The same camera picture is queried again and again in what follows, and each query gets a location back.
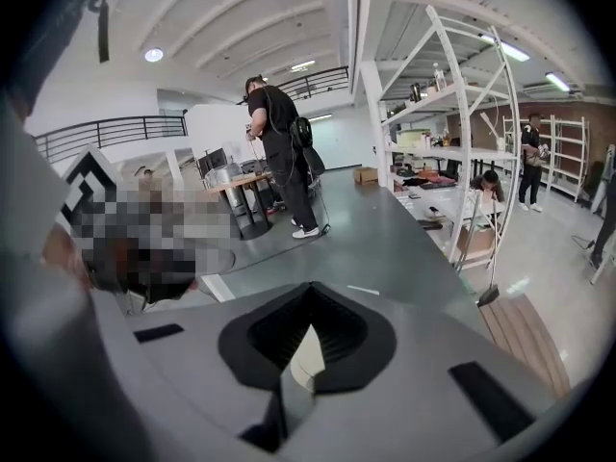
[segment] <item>black metal railing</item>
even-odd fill
[[[127,116],[89,121],[35,137],[49,163],[76,156],[88,144],[103,148],[118,143],[186,136],[183,116]]]
[[[348,89],[348,67],[340,66],[311,73],[279,84],[277,87],[289,94],[293,100],[307,99],[332,90]]]

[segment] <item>white shoe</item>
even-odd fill
[[[300,229],[299,231],[295,231],[293,233],[293,237],[296,240],[301,240],[303,238],[310,238],[312,236],[318,236],[319,235],[319,227],[317,226],[315,229],[313,229],[312,231],[304,231],[303,229]]]

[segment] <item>gray floor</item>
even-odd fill
[[[352,171],[340,170],[324,174],[322,193],[331,231],[294,247],[291,215],[279,215],[266,235],[236,248],[236,269],[241,269],[222,276],[235,296],[319,280],[444,311],[488,334],[473,297],[445,256],[387,190],[356,186]],[[321,203],[314,207],[324,222]],[[271,256],[289,248],[293,249]]]

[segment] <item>fluorescent light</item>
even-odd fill
[[[162,60],[164,55],[165,53],[163,53],[161,48],[152,48],[151,50],[147,50],[145,52],[144,57],[147,61],[154,63]]]
[[[326,118],[331,118],[331,115],[315,116],[314,118],[308,118],[308,121],[319,121]]]
[[[560,77],[554,75],[553,73],[547,73],[546,79],[552,82],[555,86],[557,86],[563,92],[569,92],[571,89],[567,86]]]
[[[483,39],[484,41],[491,42],[492,44],[496,42],[496,40],[491,36],[481,35],[481,39]],[[507,44],[504,41],[501,41],[501,43],[502,51],[504,51],[504,54],[508,57],[514,58],[518,62],[525,62],[526,60],[530,60],[530,56],[527,55],[524,51],[521,51],[518,48],[514,48],[513,46],[511,46],[511,44]]]
[[[314,65],[315,63],[316,62],[314,60],[311,60],[310,62],[304,62],[303,64],[293,65],[291,67],[291,70],[297,70],[298,68],[304,68],[306,66]]]

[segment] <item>black padding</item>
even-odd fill
[[[146,328],[145,330],[138,330],[134,332],[135,338],[139,343],[149,343],[150,341],[156,341],[158,339],[164,339],[170,335],[179,334],[184,332],[184,329],[177,323],[170,323],[169,325],[163,325],[160,327]]]
[[[218,352],[240,383],[275,391],[311,324],[325,362],[316,394],[364,388],[396,351],[394,328],[383,316],[320,283],[305,283],[230,321]]]
[[[535,421],[477,362],[454,366],[449,374],[502,443]]]

